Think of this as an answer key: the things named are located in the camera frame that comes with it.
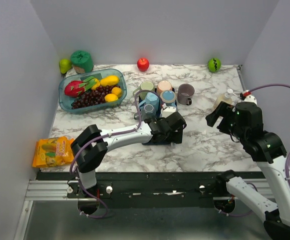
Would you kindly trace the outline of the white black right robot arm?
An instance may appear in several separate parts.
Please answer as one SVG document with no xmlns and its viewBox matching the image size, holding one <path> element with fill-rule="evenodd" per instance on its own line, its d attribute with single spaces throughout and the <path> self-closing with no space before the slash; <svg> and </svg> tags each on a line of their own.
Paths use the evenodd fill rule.
<svg viewBox="0 0 290 240">
<path fill-rule="evenodd" d="M 212 127 L 219 117 L 218 130 L 242 144 L 265 176 L 275 201 L 254 190 L 233 170 L 217 175 L 216 193 L 241 200 L 262 220 L 271 239 L 290 240 L 290 168 L 282 140 L 263 129 L 262 110 L 253 102 L 221 102 L 206 116 L 207 125 Z"/>
</svg>

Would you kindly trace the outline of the grey blue faceted mug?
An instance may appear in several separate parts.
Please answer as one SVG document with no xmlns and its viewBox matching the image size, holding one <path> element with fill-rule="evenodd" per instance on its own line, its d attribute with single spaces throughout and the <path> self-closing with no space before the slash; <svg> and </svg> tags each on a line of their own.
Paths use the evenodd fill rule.
<svg viewBox="0 0 290 240">
<path fill-rule="evenodd" d="M 150 119 L 156 116 L 156 109 L 152 104 L 145 104 L 140 110 L 140 114 L 135 113 L 134 119 L 145 121 L 145 119 Z"/>
</svg>

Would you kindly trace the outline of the white light blue mug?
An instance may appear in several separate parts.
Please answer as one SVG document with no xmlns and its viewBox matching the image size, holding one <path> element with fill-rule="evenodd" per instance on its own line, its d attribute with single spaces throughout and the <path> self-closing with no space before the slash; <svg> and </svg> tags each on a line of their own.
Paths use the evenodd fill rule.
<svg viewBox="0 0 290 240">
<path fill-rule="evenodd" d="M 171 143 L 170 143 L 170 146 L 171 146 L 171 148 L 173 148 L 173 149 L 176 147 L 176 145 L 177 145 L 177 144 L 174 143 L 174 142 L 171 142 Z"/>
</svg>

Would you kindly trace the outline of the purple mug black handle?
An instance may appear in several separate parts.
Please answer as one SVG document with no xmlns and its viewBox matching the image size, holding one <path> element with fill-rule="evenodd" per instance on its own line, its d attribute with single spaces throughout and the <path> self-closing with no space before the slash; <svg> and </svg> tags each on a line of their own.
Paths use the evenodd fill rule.
<svg viewBox="0 0 290 240">
<path fill-rule="evenodd" d="M 195 89 L 192 85 L 184 83 L 178 87 L 177 101 L 179 104 L 190 106 Z"/>
</svg>

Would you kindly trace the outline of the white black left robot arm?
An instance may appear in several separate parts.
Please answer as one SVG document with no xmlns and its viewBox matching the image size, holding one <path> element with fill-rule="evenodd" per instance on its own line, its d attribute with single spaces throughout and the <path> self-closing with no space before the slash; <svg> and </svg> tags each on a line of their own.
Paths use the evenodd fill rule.
<svg viewBox="0 0 290 240">
<path fill-rule="evenodd" d="M 71 144 L 81 182 L 78 191 L 86 198 L 95 194 L 95 170 L 108 152 L 133 144 L 180 144 L 186 126 L 178 112 L 168 117 L 147 118 L 137 125 L 119 129 L 100 130 L 95 124 L 88 126 Z"/>
</svg>

